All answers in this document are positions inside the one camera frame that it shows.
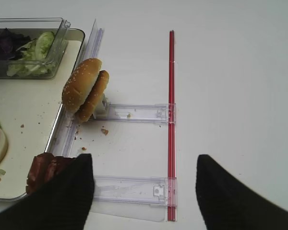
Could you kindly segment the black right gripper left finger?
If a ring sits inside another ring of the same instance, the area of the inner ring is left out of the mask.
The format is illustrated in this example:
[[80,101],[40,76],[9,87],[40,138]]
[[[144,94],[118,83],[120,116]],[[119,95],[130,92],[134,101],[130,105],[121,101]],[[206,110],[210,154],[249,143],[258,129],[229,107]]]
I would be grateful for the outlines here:
[[45,184],[0,212],[0,230],[82,230],[94,197],[91,154],[76,157],[79,173],[67,190]]

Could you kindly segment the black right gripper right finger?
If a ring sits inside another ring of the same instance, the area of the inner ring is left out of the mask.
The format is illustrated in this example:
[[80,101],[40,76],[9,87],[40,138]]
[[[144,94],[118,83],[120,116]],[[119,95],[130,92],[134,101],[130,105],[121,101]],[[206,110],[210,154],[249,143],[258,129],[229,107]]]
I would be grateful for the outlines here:
[[195,191],[209,230],[288,230],[288,211],[255,193],[209,155],[198,156]]

